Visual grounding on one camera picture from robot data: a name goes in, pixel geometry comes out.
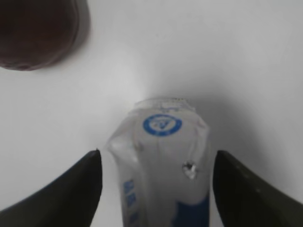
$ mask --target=brown bottle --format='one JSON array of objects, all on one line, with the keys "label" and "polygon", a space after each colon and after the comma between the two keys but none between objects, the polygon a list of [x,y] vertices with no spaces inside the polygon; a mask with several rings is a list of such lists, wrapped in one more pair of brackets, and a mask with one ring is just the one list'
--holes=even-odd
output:
[{"label": "brown bottle", "polygon": [[75,0],[0,0],[0,66],[44,67],[71,48],[78,27]]}]

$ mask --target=crinkled plastic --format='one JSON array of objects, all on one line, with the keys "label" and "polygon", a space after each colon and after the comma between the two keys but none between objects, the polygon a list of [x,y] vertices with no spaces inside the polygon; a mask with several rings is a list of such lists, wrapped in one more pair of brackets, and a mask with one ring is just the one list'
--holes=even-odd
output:
[{"label": "crinkled plastic", "polygon": [[184,99],[137,103],[107,143],[125,227],[206,227],[209,128]]}]

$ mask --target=white table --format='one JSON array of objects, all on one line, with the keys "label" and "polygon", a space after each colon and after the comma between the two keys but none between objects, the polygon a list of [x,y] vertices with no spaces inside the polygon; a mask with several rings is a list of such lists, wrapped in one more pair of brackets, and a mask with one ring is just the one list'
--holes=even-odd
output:
[{"label": "white table", "polygon": [[[88,4],[91,33],[73,55],[33,72],[0,69],[0,210],[102,148],[134,102],[155,96],[189,99],[214,151],[303,202],[303,1]],[[115,166],[102,155],[92,227],[121,227]]]}]

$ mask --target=dark brown object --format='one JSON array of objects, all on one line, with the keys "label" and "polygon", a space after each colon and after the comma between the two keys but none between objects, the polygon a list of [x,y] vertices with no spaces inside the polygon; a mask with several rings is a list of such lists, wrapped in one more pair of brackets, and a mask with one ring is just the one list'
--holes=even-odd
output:
[{"label": "dark brown object", "polygon": [[0,211],[0,226],[89,227],[101,191],[101,155],[95,150],[45,188]]},{"label": "dark brown object", "polygon": [[71,48],[78,27],[75,0],[1,0],[0,66],[44,67]]},{"label": "dark brown object", "polygon": [[226,151],[214,165],[215,201],[225,227],[302,227],[303,205],[255,175]]}]

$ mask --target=blue circular logo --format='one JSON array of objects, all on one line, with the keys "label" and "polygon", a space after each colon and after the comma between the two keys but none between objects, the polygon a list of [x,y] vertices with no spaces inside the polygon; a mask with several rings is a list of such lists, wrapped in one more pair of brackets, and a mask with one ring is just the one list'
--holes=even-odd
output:
[{"label": "blue circular logo", "polygon": [[180,130],[182,121],[166,114],[150,116],[143,122],[145,131],[154,136],[169,136]]}]

